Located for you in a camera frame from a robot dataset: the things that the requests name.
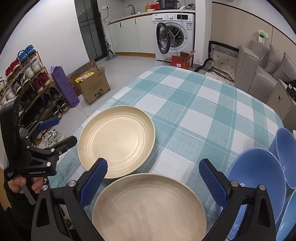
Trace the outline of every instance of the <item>checkered tablecloth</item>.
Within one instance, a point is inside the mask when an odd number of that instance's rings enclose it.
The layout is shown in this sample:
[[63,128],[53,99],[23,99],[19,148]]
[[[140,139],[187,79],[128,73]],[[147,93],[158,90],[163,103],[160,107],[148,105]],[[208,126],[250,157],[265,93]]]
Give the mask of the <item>checkered tablecloth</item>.
[[[95,115],[117,105],[144,110],[155,126],[154,148],[137,172],[168,176],[191,188],[204,205],[207,230],[218,213],[199,175],[199,161],[208,158],[226,174],[244,150],[268,149],[277,129],[283,126],[274,110],[239,89],[189,70],[158,66],[117,92],[74,135],[79,138]],[[51,186],[64,186],[84,171],[76,145],[59,161],[57,175],[50,177]],[[106,186],[100,186],[92,204],[86,207],[89,217]]]

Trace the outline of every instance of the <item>bottle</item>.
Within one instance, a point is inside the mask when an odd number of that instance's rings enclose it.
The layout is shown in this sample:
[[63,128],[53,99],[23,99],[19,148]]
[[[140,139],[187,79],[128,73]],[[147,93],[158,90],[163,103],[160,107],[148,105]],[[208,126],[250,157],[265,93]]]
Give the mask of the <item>bottle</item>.
[[150,9],[151,6],[149,5],[149,3],[147,2],[147,5],[145,6],[145,12],[147,12],[148,9]]

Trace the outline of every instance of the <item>red sneaker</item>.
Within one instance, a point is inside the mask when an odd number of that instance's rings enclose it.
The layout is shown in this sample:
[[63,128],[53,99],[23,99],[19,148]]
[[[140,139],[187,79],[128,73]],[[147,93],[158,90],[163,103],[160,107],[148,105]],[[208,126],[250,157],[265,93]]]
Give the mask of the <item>red sneaker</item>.
[[12,71],[15,73],[18,68],[20,67],[20,62],[18,59],[16,59],[15,61],[13,61],[11,64],[10,64],[10,67],[12,68]]
[[44,86],[49,85],[51,82],[50,77],[46,72],[39,73],[38,78],[40,78],[40,81],[44,84]]
[[38,94],[43,90],[43,87],[40,84],[40,78],[39,77],[37,77],[36,79],[34,79],[34,81],[32,83],[32,87],[34,88],[34,90],[36,90],[36,92]]
[[6,76],[6,79],[7,81],[10,79],[10,77],[13,75],[13,72],[12,72],[12,68],[9,66],[7,68],[7,70],[5,71],[5,76]]

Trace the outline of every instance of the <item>purple bag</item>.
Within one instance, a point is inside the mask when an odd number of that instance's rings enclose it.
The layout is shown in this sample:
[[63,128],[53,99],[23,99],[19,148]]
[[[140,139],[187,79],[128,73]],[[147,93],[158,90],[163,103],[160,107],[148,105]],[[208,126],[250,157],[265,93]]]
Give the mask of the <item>purple bag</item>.
[[69,83],[63,68],[61,66],[51,67],[51,75],[68,104],[71,107],[76,107],[79,104],[79,99]]

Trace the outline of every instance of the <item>sofa armrest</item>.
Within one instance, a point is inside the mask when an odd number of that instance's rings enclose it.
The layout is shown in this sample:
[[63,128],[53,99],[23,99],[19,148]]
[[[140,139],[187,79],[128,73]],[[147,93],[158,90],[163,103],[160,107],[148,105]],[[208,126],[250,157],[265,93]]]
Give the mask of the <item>sofa armrest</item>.
[[259,58],[249,48],[240,46],[239,56],[234,69],[234,86],[248,92],[255,76]]

